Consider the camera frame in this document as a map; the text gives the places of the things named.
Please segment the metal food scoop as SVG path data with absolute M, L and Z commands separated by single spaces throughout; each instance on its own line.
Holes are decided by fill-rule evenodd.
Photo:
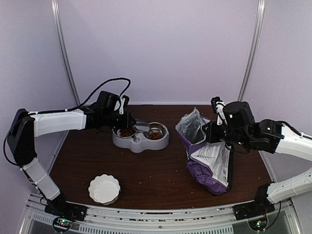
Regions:
M 136 132 L 149 132 L 150 130 L 150 126 L 149 123 L 141 120 L 141 119 L 136 119 L 135 120 L 135 124 L 132 126 L 132 128 L 136 131 Z

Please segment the purple puppy food bag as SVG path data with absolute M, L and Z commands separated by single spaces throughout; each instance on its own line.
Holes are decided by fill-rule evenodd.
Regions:
M 205 140 L 202 127 L 211 123 L 194 108 L 180 119 L 175 129 L 186 149 L 186 164 L 192 177 L 210 193 L 220 195 L 232 188 L 233 152 L 223 142 Z

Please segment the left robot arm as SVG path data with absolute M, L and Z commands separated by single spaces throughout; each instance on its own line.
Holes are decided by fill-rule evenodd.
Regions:
M 136 124 L 132 115 L 125 111 L 128 96 L 102 91 L 91 105 L 64 110 L 28 112 L 19 109 L 3 141 L 13 155 L 14 165 L 31 179 L 39 191 L 51 202 L 51 208 L 59 216 L 70 212 L 70 205 L 60 198 L 61 191 L 38 160 L 35 138 L 71 130 L 128 129 Z

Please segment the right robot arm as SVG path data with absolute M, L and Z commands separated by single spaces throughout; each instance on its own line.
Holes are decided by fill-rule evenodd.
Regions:
M 245 101 L 225 104 L 219 97 L 214 97 L 211 105 L 218 117 L 216 121 L 202 127 L 207 142 L 224 142 L 229 150 L 240 146 L 247 153 L 257 150 L 311 161 L 312 137 L 297 131 L 289 123 L 271 119 L 256 122 L 249 104 Z M 290 179 L 259 187 L 255 201 L 250 204 L 250 211 L 254 215 L 260 215 L 268 208 L 269 203 L 276 204 L 311 190 L 312 171 L 308 169 Z

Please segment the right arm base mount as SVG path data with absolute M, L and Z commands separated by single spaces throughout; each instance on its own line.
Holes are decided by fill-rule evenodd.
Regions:
M 275 207 L 268 201 L 252 201 L 234 205 L 236 220 L 250 219 L 275 211 Z

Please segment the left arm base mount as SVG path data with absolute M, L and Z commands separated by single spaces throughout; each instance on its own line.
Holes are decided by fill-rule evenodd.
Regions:
M 87 214 L 87 207 L 83 205 L 77 205 L 73 203 L 66 203 L 65 211 L 58 212 L 56 209 L 52 208 L 50 205 L 46 205 L 44 211 L 48 214 L 55 216 L 64 217 L 69 220 L 74 221 L 84 221 Z

